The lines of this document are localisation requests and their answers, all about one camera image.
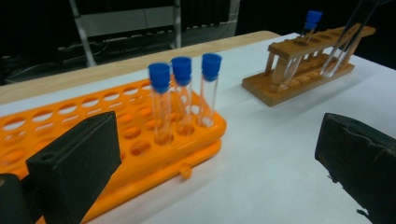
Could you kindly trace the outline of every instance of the wooden test tube rack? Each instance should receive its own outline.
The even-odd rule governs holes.
[[[349,63],[350,56],[361,39],[372,35],[375,28],[364,26],[337,72],[330,78],[322,77],[319,74],[320,69],[329,57],[323,50],[333,47],[343,31],[344,27],[317,32],[308,43],[299,41],[300,37],[296,37],[271,44],[268,47],[269,56],[265,71],[244,78],[242,86],[267,105],[274,106],[350,73],[354,68],[354,65]],[[276,57],[276,67],[272,69]],[[289,87],[282,88],[288,64],[299,57],[303,58]]]

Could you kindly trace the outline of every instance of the clear test tube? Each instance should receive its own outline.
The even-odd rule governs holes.
[[[202,78],[198,125],[211,127],[214,123],[215,100],[221,57],[215,53],[206,53],[202,57]]]
[[[320,75],[323,77],[332,77],[338,68],[351,56],[357,47],[358,36],[361,29],[375,12],[375,9],[392,0],[360,0],[349,21],[346,23],[343,33],[341,33],[337,42],[332,48],[327,61],[321,68]]]
[[[194,132],[191,125],[191,58],[176,57],[172,59],[171,64],[176,82],[176,130],[180,135],[190,135]]]
[[[154,142],[168,145],[172,142],[170,66],[167,63],[152,63],[148,66],[151,81],[152,113],[154,117]]]
[[[309,41],[311,41],[312,34],[315,32],[317,28],[317,24],[320,21],[322,12],[309,10],[306,15],[304,29],[301,31],[299,38],[297,39],[295,44],[307,46]],[[298,66],[300,65],[301,60],[304,56],[294,58],[290,60],[288,66],[285,71],[285,81],[281,84],[283,89],[288,89],[290,86],[291,79],[294,77]]]

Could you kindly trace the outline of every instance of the orange test tube rack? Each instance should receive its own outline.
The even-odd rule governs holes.
[[[144,79],[0,118],[0,173],[24,178],[28,175],[25,161],[38,150],[83,119],[115,111],[122,164],[84,222],[176,175],[189,178],[193,166],[219,152],[226,122],[216,113],[212,127],[200,127],[195,122],[197,115],[193,114],[191,135],[179,135],[175,129],[172,143],[159,146],[153,141],[155,123],[150,93],[149,80]],[[198,107],[198,102],[199,97],[194,93],[192,105]],[[178,119],[175,112],[171,119]]]

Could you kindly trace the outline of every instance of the blue cap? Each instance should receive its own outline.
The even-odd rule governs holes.
[[[318,21],[320,21],[321,15],[322,12],[309,10],[305,20],[308,22],[318,23]]]
[[[152,88],[158,93],[165,93],[171,81],[170,66],[167,63],[152,63],[148,66],[148,75]]]
[[[221,57],[215,53],[202,56],[202,74],[207,81],[214,81],[219,76]]]
[[[176,57],[171,60],[175,80],[180,86],[187,86],[191,82],[191,58]]]
[[[306,23],[304,28],[307,30],[313,30],[317,27],[317,23],[320,21],[322,12],[309,10],[306,15]]]

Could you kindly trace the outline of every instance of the wooden table edge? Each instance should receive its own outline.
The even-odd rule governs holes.
[[[150,63],[169,62],[177,56],[197,57],[207,52],[238,48],[279,36],[269,31],[259,31],[0,86],[0,105],[140,71]]]

